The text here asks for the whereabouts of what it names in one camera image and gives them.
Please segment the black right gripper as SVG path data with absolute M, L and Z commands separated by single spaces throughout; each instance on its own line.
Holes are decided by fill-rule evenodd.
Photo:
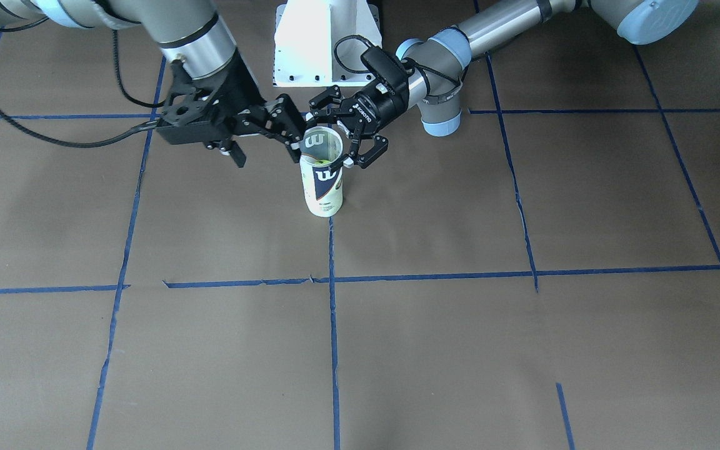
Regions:
M 167 143 L 207 143 L 208 150 L 218 151 L 243 168 L 248 157 L 229 139 L 238 115 L 240 136 L 260 134 L 277 140 L 294 163 L 300 162 L 300 144 L 306 132 L 303 115 L 288 94 L 266 103 L 242 55 L 232 54 L 222 69 L 203 79 L 192 79 L 178 59 L 172 61 L 171 69 L 172 85 L 156 126 Z

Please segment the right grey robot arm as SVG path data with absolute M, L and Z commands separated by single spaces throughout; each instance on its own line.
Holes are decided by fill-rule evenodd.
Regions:
M 0 118 L 35 139 L 66 148 L 100 148 L 154 131 L 171 145 L 203 144 L 244 166 L 234 138 L 264 136 L 282 143 L 298 163 L 306 123 L 291 97 L 263 99 L 257 82 L 217 6 L 212 1 L 0 1 L 0 31 L 20 22 L 48 20 L 66 28 L 145 29 L 169 62 L 172 83 L 153 103 L 158 117 L 118 136 L 95 142 L 52 139 L 17 122 L 0 108 Z

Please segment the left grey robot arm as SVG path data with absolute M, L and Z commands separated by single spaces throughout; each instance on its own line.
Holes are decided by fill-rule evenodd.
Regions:
M 308 123 L 335 124 L 349 139 L 348 149 L 328 164 L 330 171 L 367 168 L 388 150 L 382 130 L 412 108 L 420 110 L 423 128 L 431 136 L 457 131 L 463 77 L 471 63 L 555 16 L 588 8 L 621 38 L 646 45 L 670 35 L 697 7 L 697 1 L 497 1 L 428 39 L 400 43 L 394 53 L 363 35 L 347 35 L 334 43 L 332 53 L 345 42 L 362 44 L 358 73 L 368 74 L 369 82 L 349 97 L 332 86 L 311 99 Z

